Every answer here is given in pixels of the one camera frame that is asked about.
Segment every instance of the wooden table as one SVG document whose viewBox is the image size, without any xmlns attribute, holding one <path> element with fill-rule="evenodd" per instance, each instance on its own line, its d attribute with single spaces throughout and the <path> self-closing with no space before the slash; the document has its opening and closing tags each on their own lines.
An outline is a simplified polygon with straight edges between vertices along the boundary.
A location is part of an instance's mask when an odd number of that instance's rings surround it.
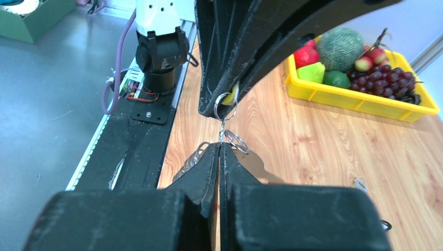
<svg viewBox="0 0 443 251">
<path fill-rule="evenodd" d="M 199 47 L 193 54 L 199 55 Z M 394 250 L 443 250 L 443 124 L 415 123 L 290 98 L 283 66 L 239 104 L 227 128 L 258 153 L 268 171 L 289 184 L 350 186 L 361 176 Z M 201 69 L 190 67 L 158 187 L 202 141 L 216 142 L 220 123 L 198 111 Z"/>
</svg>

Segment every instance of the black cylindrical motor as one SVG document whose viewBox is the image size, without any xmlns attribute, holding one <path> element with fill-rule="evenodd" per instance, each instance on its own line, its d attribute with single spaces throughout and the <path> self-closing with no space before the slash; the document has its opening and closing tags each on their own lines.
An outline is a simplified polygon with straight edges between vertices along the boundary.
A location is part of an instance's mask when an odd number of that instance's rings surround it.
<svg viewBox="0 0 443 251">
<path fill-rule="evenodd" d="M 171 68 L 160 73 L 145 72 L 143 88 L 147 92 L 164 93 L 174 88 L 176 69 Z"/>
</svg>

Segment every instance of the lime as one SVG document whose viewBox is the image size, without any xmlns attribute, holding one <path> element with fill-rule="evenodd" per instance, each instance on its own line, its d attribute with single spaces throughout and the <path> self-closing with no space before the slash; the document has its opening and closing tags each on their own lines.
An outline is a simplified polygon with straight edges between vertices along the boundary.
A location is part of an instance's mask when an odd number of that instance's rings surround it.
<svg viewBox="0 0 443 251">
<path fill-rule="evenodd" d="M 324 74 L 323 83 L 339 88 L 348 89 L 351 82 L 346 74 L 340 71 L 330 71 Z"/>
</svg>

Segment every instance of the green melon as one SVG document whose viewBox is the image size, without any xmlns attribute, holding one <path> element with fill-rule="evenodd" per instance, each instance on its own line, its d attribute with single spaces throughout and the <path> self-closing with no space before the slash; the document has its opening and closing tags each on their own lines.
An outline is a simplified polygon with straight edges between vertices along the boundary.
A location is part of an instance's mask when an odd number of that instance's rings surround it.
<svg viewBox="0 0 443 251">
<path fill-rule="evenodd" d="M 363 37 L 357 31 L 335 28 L 321 36 L 317 51 L 326 71 L 347 72 L 363 54 L 363 45 Z"/>
</svg>

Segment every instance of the keyring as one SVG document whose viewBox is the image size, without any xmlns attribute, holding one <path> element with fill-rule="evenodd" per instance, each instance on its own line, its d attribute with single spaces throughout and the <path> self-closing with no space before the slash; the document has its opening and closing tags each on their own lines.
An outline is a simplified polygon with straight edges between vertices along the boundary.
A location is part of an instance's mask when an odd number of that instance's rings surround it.
<svg viewBox="0 0 443 251">
<path fill-rule="evenodd" d="M 366 182 L 365 182 L 365 179 L 363 179 L 363 177 L 355 177 L 353 180 L 352 180 L 352 183 L 354 184 L 354 183 L 356 183 L 356 182 L 360 182 L 360 183 L 362 183 L 362 184 L 365 184 Z"/>
<path fill-rule="evenodd" d="M 225 130 L 224 134 L 225 134 L 225 137 L 228 139 L 229 143 L 233 147 L 237 148 L 243 154 L 249 154 L 249 151 L 250 151 L 249 147 L 237 134 L 235 134 L 234 132 L 229 131 L 229 130 Z"/>
<path fill-rule="evenodd" d="M 232 114 L 232 116 L 229 119 L 221 119 L 218 116 L 218 112 L 217 112 L 218 105 L 220 104 L 220 101 L 222 100 L 222 98 L 228 96 L 229 94 L 230 93 L 223 93 L 223 94 L 221 94 L 220 96 L 217 97 L 217 99 L 215 100 L 215 103 L 214 103 L 214 115 L 215 115 L 215 118 L 220 120 L 221 122 L 223 122 L 223 121 L 224 122 L 228 122 L 229 120 L 231 120 L 235 116 L 235 114 L 237 113 L 237 110 L 238 110 L 238 102 L 237 102 L 237 100 L 234 100 L 235 101 L 234 114 Z"/>
</svg>

